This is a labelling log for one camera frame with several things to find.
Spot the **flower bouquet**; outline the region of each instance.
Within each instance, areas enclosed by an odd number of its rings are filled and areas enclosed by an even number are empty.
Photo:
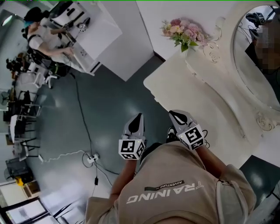
[[[205,45],[209,38],[201,28],[184,18],[171,20],[170,23],[163,21],[161,29],[163,36],[175,41],[175,46],[181,44],[182,52],[190,46]]]

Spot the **mirror frame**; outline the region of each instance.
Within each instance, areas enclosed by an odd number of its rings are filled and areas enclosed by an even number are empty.
[[[238,70],[235,65],[234,59],[234,38],[236,29],[240,23],[240,20],[253,8],[271,5],[280,7],[276,1],[241,1],[237,2],[233,8],[228,13],[223,25],[222,25],[222,37],[220,40],[220,52],[222,54],[222,59],[225,63],[227,70],[229,71],[229,76],[234,81],[235,85],[238,87],[243,96],[257,108],[264,115],[279,121],[280,120],[280,110],[274,109],[265,103],[262,103],[245,85],[241,79]]]

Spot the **sweatshirt label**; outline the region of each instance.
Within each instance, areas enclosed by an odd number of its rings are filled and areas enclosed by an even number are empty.
[[[160,190],[162,188],[165,188],[165,187],[174,187],[174,186],[184,184],[184,183],[185,182],[183,180],[180,180],[180,181],[177,181],[177,182],[174,182],[174,183],[163,184],[159,187],[145,187],[145,191],[158,191],[158,190]]]

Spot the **shoe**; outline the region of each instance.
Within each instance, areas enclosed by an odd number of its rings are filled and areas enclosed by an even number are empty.
[[[167,138],[176,137],[176,130],[174,127],[170,127],[167,132]]]

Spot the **power strip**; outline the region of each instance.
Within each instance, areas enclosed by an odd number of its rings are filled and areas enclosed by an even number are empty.
[[[87,158],[87,161],[88,161],[88,163],[94,163],[94,162],[96,162],[97,160],[99,159],[99,155],[97,154],[97,153],[95,153],[94,155],[93,155],[93,157],[89,157],[89,158]]]

